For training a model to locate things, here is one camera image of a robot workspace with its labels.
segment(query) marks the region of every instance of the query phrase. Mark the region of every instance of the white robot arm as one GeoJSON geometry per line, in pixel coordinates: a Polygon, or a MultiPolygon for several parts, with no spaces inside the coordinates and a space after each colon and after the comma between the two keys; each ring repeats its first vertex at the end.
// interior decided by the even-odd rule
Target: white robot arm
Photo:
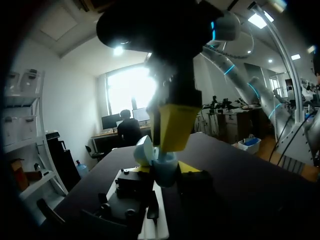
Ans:
{"type": "Polygon", "coordinates": [[[285,105],[257,77],[247,82],[230,59],[207,47],[201,55],[233,82],[244,101],[248,104],[260,102],[262,110],[275,127],[276,137],[280,137],[277,148],[279,153],[304,164],[314,165],[316,153],[320,149],[320,112],[309,125],[295,122],[285,105]]]}

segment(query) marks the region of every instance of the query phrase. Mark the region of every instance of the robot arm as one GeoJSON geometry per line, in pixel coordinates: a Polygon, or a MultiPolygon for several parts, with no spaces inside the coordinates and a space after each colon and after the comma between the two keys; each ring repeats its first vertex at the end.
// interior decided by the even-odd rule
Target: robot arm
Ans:
{"type": "MultiPolygon", "coordinates": [[[[275,126],[277,136],[280,136],[290,116],[285,105],[281,104],[279,100],[261,84],[261,81],[257,77],[247,82],[238,68],[226,56],[206,47],[201,54],[233,82],[236,90],[247,104],[256,104],[260,101],[262,110],[275,126]]],[[[293,124],[294,121],[290,119],[282,134],[283,136],[286,136],[290,132],[293,124]]]]}
{"type": "Polygon", "coordinates": [[[260,79],[253,77],[247,82],[230,59],[209,48],[205,47],[201,55],[233,82],[236,90],[248,104],[260,102],[263,112],[275,128],[276,136],[278,138],[281,136],[278,148],[280,153],[286,151],[286,156],[314,165],[316,153],[320,149],[320,111],[309,125],[300,127],[302,122],[295,123],[285,105],[279,102],[260,79]]]}
{"type": "MultiPolygon", "coordinates": [[[[148,0],[117,1],[100,17],[96,32],[100,41],[111,48],[122,46],[126,50],[152,53],[146,64],[158,83],[157,93],[147,108],[153,144],[159,146],[162,152],[181,151],[202,106],[201,92],[195,89],[193,58],[208,43],[237,39],[240,23],[234,14],[220,11],[204,0],[200,3],[174,0],[159,4],[157,11],[146,17],[145,13],[154,9],[153,4],[148,0]]],[[[272,93],[256,78],[247,83],[225,56],[207,49],[204,49],[203,55],[233,81],[247,103],[256,103],[259,99],[279,136],[290,115],[272,93]]],[[[317,116],[309,128],[309,139],[306,139],[304,128],[299,128],[303,131],[302,142],[312,141],[313,153],[320,144],[317,139],[319,119],[317,116]]],[[[283,133],[286,139],[290,139],[287,137],[289,132],[298,129],[293,124],[289,120],[283,133]]],[[[288,149],[288,152],[293,154],[294,151],[288,149]]],[[[305,163],[310,162],[308,154],[303,158],[305,163]]]]}

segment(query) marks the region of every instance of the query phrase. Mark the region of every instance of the white shelf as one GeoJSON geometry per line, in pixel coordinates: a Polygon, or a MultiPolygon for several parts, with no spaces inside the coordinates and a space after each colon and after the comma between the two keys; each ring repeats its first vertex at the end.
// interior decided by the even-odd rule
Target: white shelf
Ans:
{"type": "Polygon", "coordinates": [[[22,200],[25,200],[27,197],[29,197],[35,190],[40,188],[43,184],[48,182],[50,179],[52,179],[54,176],[56,176],[55,172],[50,170],[43,170],[43,172],[49,173],[45,176],[43,176],[40,180],[30,182],[30,185],[22,192],[20,193],[20,198],[22,200]]]}
{"type": "MultiPolygon", "coordinates": [[[[43,198],[46,202],[46,204],[48,204],[48,206],[54,210],[56,208],[56,206],[63,200],[65,199],[64,196],[58,195],[56,193],[52,193],[47,197],[43,198]]],[[[42,212],[40,211],[40,209],[38,207],[35,207],[34,209],[31,209],[31,213],[33,215],[33,217],[35,218],[36,222],[41,225],[45,220],[46,217],[42,214],[42,212]]]]}
{"type": "Polygon", "coordinates": [[[36,143],[39,138],[42,139],[41,137],[34,137],[34,138],[30,138],[30,139],[23,140],[23,141],[18,141],[16,143],[10,144],[8,146],[4,146],[3,151],[5,154],[10,153],[14,150],[17,150],[17,149],[23,148],[25,146],[36,143]]]}
{"type": "Polygon", "coordinates": [[[4,106],[6,108],[31,106],[40,94],[32,92],[6,92],[4,94],[4,106]]]}

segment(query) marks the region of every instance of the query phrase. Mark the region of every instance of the white cabinet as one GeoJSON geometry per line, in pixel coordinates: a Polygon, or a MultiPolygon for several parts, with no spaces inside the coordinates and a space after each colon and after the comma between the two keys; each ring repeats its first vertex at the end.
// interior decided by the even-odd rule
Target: white cabinet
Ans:
{"type": "Polygon", "coordinates": [[[22,159],[21,164],[24,172],[35,171],[34,164],[40,165],[42,178],[29,180],[28,187],[21,191],[19,196],[36,221],[41,224],[45,217],[37,208],[37,200],[49,199],[49,206],[55,207],[64,199],[68,191],[56,170],[45,135],[42,111],[45,72],[41,74],[36,72],[33,75],[35,78],[40,77],[39,88],[35,87],[38,82],[30,76],[25,79],[23,84],[32,85],[32,87],[28,87],[28,89],[22,87],[23,91],[21,89],[12,91],[9,87],[6,88],[2,138],[4,161],[22,159]]]}

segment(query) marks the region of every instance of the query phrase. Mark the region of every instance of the ceiling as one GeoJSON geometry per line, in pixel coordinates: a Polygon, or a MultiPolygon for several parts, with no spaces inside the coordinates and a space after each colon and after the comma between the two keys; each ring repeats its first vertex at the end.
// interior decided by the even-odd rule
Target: ceiling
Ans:
{"type": "Polygon", "coordinates": [[[101,43],[96,36],[69,52],[62,60],[97,77],[119,68],[143,63],[146,57],[146,52],[131,50],[114,56],[114,49],[101,43]]]}
{"type": "MultiPolygon", "coordinates": [[[[221,10],[226,10],[233,0],[207,1],[221,10]]],[[[242,34],[242,38],[228,43],[226,50],[232,52],[232,54],[238,54],[238,52],[243,54],[243,49],[249,48],[251,45],[251,38],[248,38],[248,34],[251,31],[257,44],[255,45],[255,52],[246,62],[251,61],[252,64],[256,63],[258,65],[260,62],[264,64],[267,58],[273,58],[272,64],[260,66],[279,72],[281,69],[284,69],[284,65],[281,60],[277,60],[280,59],[279,51],[269,34],[268,28],[264,27],[260,29],[248,22],[248,18],[253,13],[247,7],[252,1],[239,0],[232,8],[231,11],[243,23],[241,30],[247,33],[247,35],[242,34]]],[[[285,12],[278,13],[268,4],[267,0],[256,0],[256,2],[274,18],[273,23],[282,33],[281,35],[286,45],[288,45],[289,52],[292,55],[297,53],[301,55],[301,59],[295,61],[297,68],[310,69],[310,56],[305,51],[307,47],[296,43],[296,35],[299,35],[299,33],[294,29],[295,27],[289,21],[285,12]]],[[[31,32],[30,37],[51,49],[64,61],[72,62],[93,76],[98,76],[131,64],[142,63],[145,60],[146,53],[137,51],[126,50],[121,56],[113,56],[112,49],[103,45],[96,37],[96,22],[98,19],[98,14],[84,13],[78,9],[73,1],[60,0],[53,4],[42,16],[31,32]]]]}

